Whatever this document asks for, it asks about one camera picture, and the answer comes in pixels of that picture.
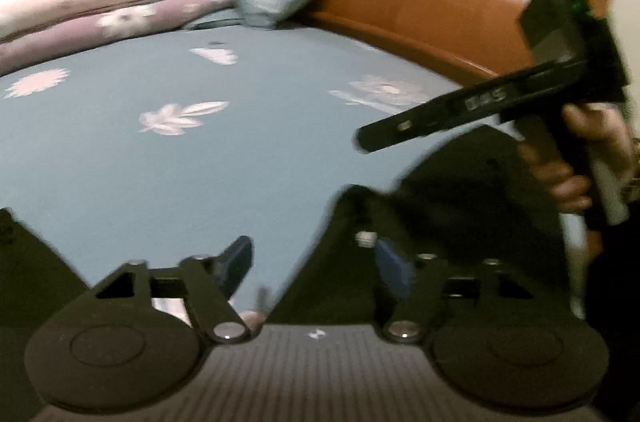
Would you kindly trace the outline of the black right sleeve forearm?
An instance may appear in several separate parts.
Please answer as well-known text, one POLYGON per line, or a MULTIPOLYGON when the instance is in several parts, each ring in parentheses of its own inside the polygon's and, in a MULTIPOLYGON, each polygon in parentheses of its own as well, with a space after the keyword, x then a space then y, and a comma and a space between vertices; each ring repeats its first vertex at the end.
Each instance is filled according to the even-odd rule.
POLYGON ((628 219, 588 234, 582 305, 608 346, 608 371, 592 405, 605 420, 639 419, 639 182, 624 192, 628 219))

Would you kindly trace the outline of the person right hand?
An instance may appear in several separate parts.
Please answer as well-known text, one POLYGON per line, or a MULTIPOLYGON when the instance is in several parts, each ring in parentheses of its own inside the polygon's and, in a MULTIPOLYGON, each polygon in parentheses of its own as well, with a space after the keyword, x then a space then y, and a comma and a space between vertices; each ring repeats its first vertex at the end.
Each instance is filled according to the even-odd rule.
MULTIPOLYGON (((585 142, 589 153, 602 160, 620 188, 626 188, 639 172, 634 130, 612 104, 567 105, 562 110, 567 129, 585 142)), ((534 178, 565 214, 582 214, 590 209, 588 190, 591 179, 578 172, 574 164, 542 133, 529 130, 518 143, 518 152, 534 178)))

